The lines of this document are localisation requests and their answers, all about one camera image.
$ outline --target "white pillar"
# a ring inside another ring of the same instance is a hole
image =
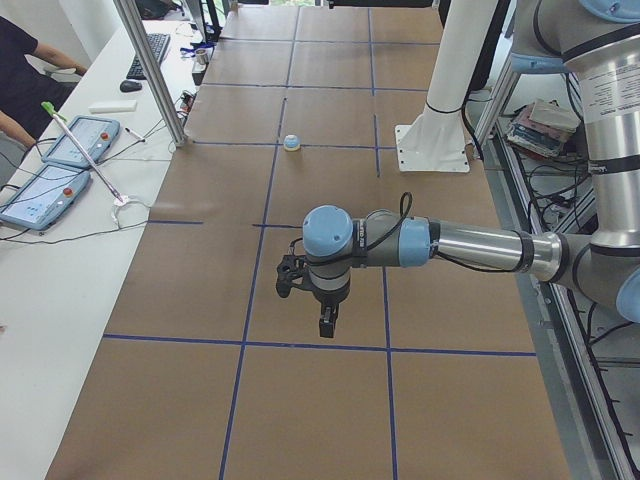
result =
[[[396,126],[401,171],[469,171],[459,109],[497,4],[498,0],[451,0],[428,105],[412,125]]]

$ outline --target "white sticker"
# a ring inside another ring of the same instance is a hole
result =
[[[580,91],[585,123],[640,111],[640,64],[593,73]]]

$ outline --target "white desk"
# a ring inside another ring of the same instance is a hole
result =
[[[179,48],[188,46],[189,38],[175,34],[178,25],[151,22],[147,26],[150,32],[174,34],[162,64],[174,99],[183,89],[194,90],[191,60],[179,55]],[[94,101],[136,99],[135,112],[103,116],[119,120],[123,128],[146,133],[161,118],[148,84],[143,82],[143,89],[135,93],[119,91],[133,53],[121,29],[61,113],[71,119],[88,115],[88,106]],[[43,138],[59,133],[58,126],[52,124]],[[133,141],[123,131],[107,155]],[[165,128],[146,144],[135,146],[101,168],[122,193],[137,195],[152,204],[173,148]],[[39,168],[36,153],[29,155],[23,168]],[[22,184],[29,177],[17,172],[11,183]],[[114,229],[110,218],[113,197],[95,173],[92,177],[83,197],[44,236],[27,233],[19,239],[54,241]],[[3,192],[0,201],[10,195],[10,191]],[[121,214],[121,224],[138,223],[147,217],[146,208],[133,205]],[[3,238],[17,232],[0,227]],[[46,475],[142,232],[140,227],[58,245],[0,242],[0,325],[6,327],[0,334],[0,478],[38,480]]]

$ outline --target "blue joint cap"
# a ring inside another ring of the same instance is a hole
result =
[[[511,69],[516,73],[547,74],[569,73],[561,58],[536,57],[511,53]]]
[[[616,298],[618,313],[627,320],[640,323],[640,268],[622,284]]]
[[[311,210],[302,224],[302,243],[307,254],[329,257],[351,240],[353,222],[347,212],[333,205]]]
[[[580,0],[580,4],[596,17],[609,22],[640,22],[638,0]]]
[[[400,227],[398,260],[401,267],[419,267],[429,260],[431,235],[425,218],[405,219]]]

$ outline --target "blue tape line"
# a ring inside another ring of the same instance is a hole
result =
[[[298,37],[298,23],[300,21],[300,7],[296,12],[296,29],[293,31],[293,43],[291,44],[291,55],[289,56],[289,70],[287,71],[287,86],[291,81],[291,69],[293,68],[293,52],[296,49],[296,38]]]
[[[402,87],[341,87],[332,85],[285,85],[285,84],[257,84],[257,83],[222,83],[222,82],[204,82],[202,85],[209,87],[245,87],[245,88],[293,88],[293,89],[315,89],[315,90],[375,90],[385,92],[423,92],[427,93],[427,88],[402,88]]]
[[[122,335],[118,333],[105,333],[103,338],[112,340],[132,340],[138,342],[165,342],[165,343],[204,343],[208,345],[242,345],[239,340],[215,340],[208,338],[182,338],[182,337],[152,337],[145,335]]]
[[[376,176],[380,178],[380,149],[378,148],[378,116],[373,114],[373,137],[376,149]]]
[[[396,442],[396,408],[393,393],[393,359],[391,354],[391,316],[389,313],[389,289],[387,286],[387,268],[382,267],[382,298],[384,301],[384,327],[387,342],[387,384],[389,390],[389,428],[391,430],[391,463],[393,480],[398,480],[398,450]]]
[[[280,138],[280,133],[282,130],[282,122],[284,119],[284,109],[287,103],[287,98],[284,97],[282,99],[282,106],[280,108],[280,121],[278,124],[278,131],[276,133],[276,141]],[[275,177],[275,169],[276,162],[278,159],[278,144],[276,143],[275,148],[273,149],[273,159],[271,160],[271,174],[269,176],[269,187],[267,188],[267,197],[264,202],[264,212],[262,214],[262,223],[265,224],[267,222],[267,215],[269,214],[269,203],[271,201],[271,192],[273,189],[273,179]],[[227,466],[227,456],[229,454],[229,444],[231,442],[231,432],[233,430],[233,421],[235,419],[236,413],[236,404],[238,400],[238,390],[240,389],[240,377],[242,374],[242,365],[244,364],[244,353],[247,348],[247,338],[249,336],[249,324],[251,322],[251,314],[253,312],[253,299],[256,291],[256,282],[258,278],[258,270],[260,268],[260,257],[262,255],[262,248],[264,246],[264,232],[265,229],[260,229],[260,240],[258,241],[258,251],[256,252],[256,260],[253,268],[253,277],[251,279],[251,290],[249,291],[249,302],[247,305],[247,315],[244,321],[244,329],[242,332],[242,346],[240,347],[240,355],[238,358],[238,368],[236,370],[236,379],[233,385],[233,395],[231,400],[231,407],[229,408],[229,419],[227,421],[227,431],[225,433],[224,440],[224,448],[222,451],[222,459],[220,461],[220,475],[219,480],[224,479],[224,472]]]
[[[208,142],[205,140],[193,140],[193,143],[198,145],[219,145],[222,147],[275,147],[278,145],[271,142]]]
[[[492,350],[454,350],[440,348],[399,348],[391,347],[393,353],[422,353],[434,355],[470,355],[480,357],[535,357],[535,352],[510,352],[510,351],[492,351]]]
[[[376,77],[373,69],[373,27],[371,25],[371,8],[367,8],[367,23],[369,24],[369,64],[371,66],[371,95],[376,96]]]
[[[249,347],[292,348],[296,350],[338,350],[348,352],[384,352],[384,347],[367,347],[358,345],[329,345],[313,343],[284,343],[284,342],[247,342]]]
[[[290,230],[300,230],[302,228],[301,225],[283,225],[275,223],[252,223],[251,226],[258,228],[284,228]]]
[[[368,145],[315,145],[313,143],[303,143],[301,146],[311,148],[355,148],[361,150],[374,150],[376,148]]]
[[[204,222],[196,220],[147,220],[147,223],[155,225],[204,225]]]
[[[386,352],[391,353],[418,353],[423,355],[466,355],[466,356],[491,356],[491,357],[535,357],[535,352],[512,352],[512,351],[490,351],[490,350],[453,350],[437,348],[400,348],[400,347],[375,347],[364,345],[330,345],[313,343],[285,343],[285,342],[258,342],[248,340],[217,340],[207,338],[187,338],[187,337],[155,337],[148,335],[124,335],[118,333],[105,333],[103,338],[128,341],[147,342],[167,342],[167,343],[206,343],[212,345],[236,345],[244,347],[273,347],[273,348],[294,348],[306,350],[347,350],[354,352]]]
[[[440,42],[374,42],[368,40],[291,40],[290,38],[266,38],[266,39],[258,39],[258,38],[222,38],[225,42],[269,42],[269,43],[344,43],[344,44],[364,44],[368,45],[370,43],[374,45],[418,45],[418,46],[427,46],[427,47],[436,47],[440,45]]]

